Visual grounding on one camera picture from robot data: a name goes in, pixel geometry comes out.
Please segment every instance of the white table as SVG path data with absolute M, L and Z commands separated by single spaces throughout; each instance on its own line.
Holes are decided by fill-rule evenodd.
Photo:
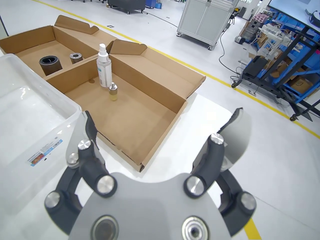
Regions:
M 161 182 L 183 172 L 190 173 L 192 163 L 205 140 L 211 133 L 217 132 L 231 115 L 232 113 L 225 108 L 196 93 L 192 94 L 188 98 L 188 105 L 183 114 L 142 173 L 134 170 L 101 140 L 98 139 L 97 144 L 110 173 L 120 172 L 141 182 Z M 64 240 L 68 238 L 50 220 L 44 208 L 46 195 L 55 189 L 63 171 L 64 169 L 17 215 L 5 216 L 0 213 L 0 239 Z M 81 204 L 84 205 L 92 190 L 81 180 L 76 193 Z M 220 188 L 214 184 L 209 194 L 219 206 Z

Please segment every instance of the spray bottle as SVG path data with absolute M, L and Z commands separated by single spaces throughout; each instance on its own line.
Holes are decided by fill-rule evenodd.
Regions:
M 106 51 L 106 45 L 100 44 L 100 50 L 98 53 L 97 67 L 100 79 L 100 85 L 103 88 L 108 88 L 112 83 L 112 73 L 111 73 L 111 60 Z

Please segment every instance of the yellow liquid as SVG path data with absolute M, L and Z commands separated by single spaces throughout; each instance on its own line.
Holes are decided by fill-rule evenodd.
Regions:
M 116 94 L 116 95 L 109 94 L 109 96 L 110 96 L 111 101 L 116 101 L 118 99 L 118 94 Z

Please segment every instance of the small glass bottle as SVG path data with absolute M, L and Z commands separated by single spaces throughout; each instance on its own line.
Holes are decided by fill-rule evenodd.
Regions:
M 116 101 L 118 99 L 118 86 L 112 82 L 109 87 L 109 96 L 111 101 Z

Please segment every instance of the black cylindrical container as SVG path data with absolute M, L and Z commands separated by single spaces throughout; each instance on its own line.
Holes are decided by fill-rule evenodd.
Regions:
M 40 66 L 46 76 L 62 70 L 61 63 L 56 56 L 46 56 L 40 59 Z

